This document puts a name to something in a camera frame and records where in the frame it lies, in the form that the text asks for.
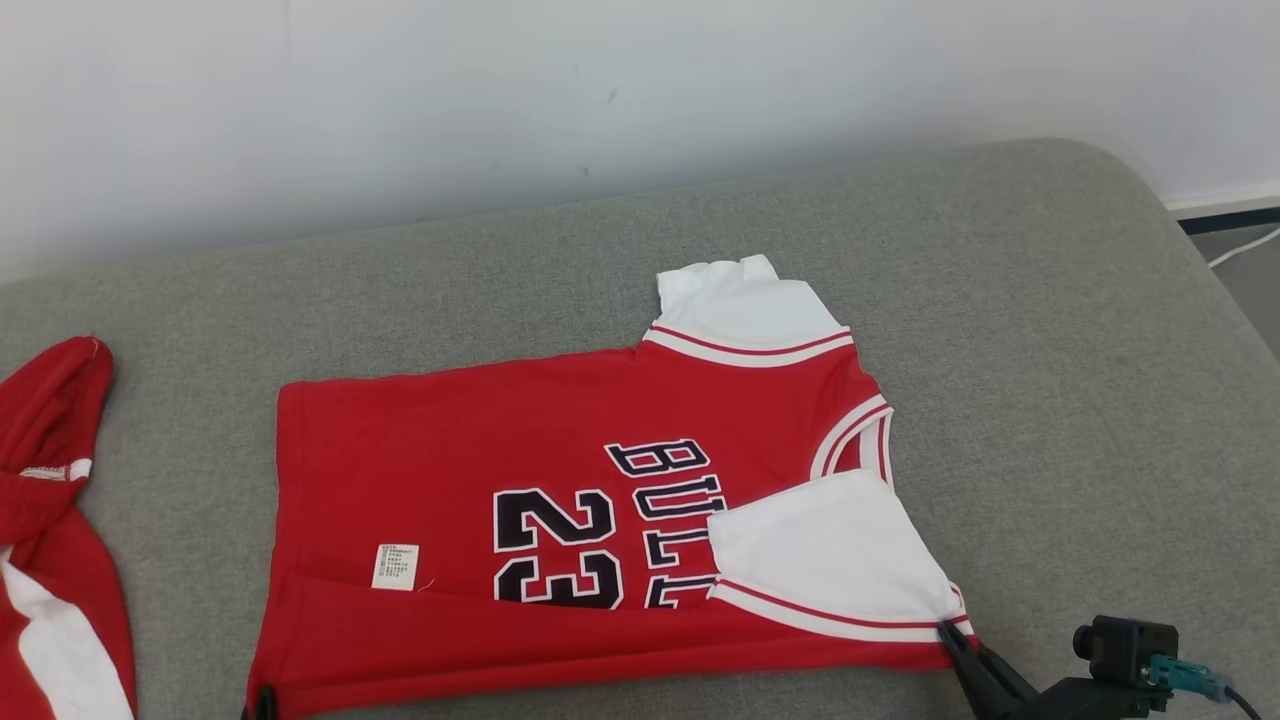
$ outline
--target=white cable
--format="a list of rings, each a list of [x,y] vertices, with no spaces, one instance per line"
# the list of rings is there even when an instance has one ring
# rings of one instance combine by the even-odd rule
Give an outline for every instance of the white cable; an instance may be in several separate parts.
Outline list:
[[[1210,260],[1208,261],[1208,266],[1210,268],[1216,268],[1216,266],[1221,265],[1224,261],[1230,260],[1231,258],[1235,258],[1240,252],[1244,252],[1247,250],[1253,250],[1254,247],[1262,245],[1263,242],[1267,242],[1268,240],[1275,240],[1276,237],[1280,237],[1280,228],[1276,228],[1276,229],[1268,232],[1267,234],[1262,236],[1258,240],[1254,240],[1253,242],[1251,242],[1248,245],[1242,245],[1242,246],[1236,247],[1235,250],[1228,252],[1226,255],[1222,255],[1217,260]]]

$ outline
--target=bulls jersey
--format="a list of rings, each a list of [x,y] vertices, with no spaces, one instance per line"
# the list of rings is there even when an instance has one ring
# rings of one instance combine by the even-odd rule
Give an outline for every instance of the bulls jersey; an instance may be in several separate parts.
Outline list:
[[[637,347],[287,386],[250,697],[280,717],[673,673],[946,664],[849,328],[764,258]]]

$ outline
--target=white sleeve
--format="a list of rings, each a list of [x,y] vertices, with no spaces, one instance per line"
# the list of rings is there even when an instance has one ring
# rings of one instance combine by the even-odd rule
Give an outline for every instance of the white sleeve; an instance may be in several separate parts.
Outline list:
[[[870,470],[837,473],[707,519],[709,597],[785,625],[868,642],[973,634],[964,598]]]
[[[658,295],[655,327],[731,347],[791,347],[849,329],[809,283],[780,279],[763,255],[659,273]]]

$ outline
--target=care label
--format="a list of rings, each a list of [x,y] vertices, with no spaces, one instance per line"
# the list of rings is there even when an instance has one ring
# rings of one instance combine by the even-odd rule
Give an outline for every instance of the care label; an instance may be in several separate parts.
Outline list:
[[[374,565],[374,587],[389,591],[412,591],[417,577],[416,544],[380,544]]]

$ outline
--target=sofa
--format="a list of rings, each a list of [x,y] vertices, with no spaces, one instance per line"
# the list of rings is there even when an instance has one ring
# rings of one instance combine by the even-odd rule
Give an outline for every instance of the sofa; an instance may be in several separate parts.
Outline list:
[[[79,503],[120,571],[140,717],[239,715],[283,384],[634,345],[655,273],[758,252],[852,327],[897,495],[983,642],[1044,688],[1087,673],[1094,615],[1169,623],[1280,716],[1280,364],[1133,172],[1030,140],[0,287],[0,373],[77,334],[115,354]],[[950,673],[832,667],[334,717],[972,714]]]

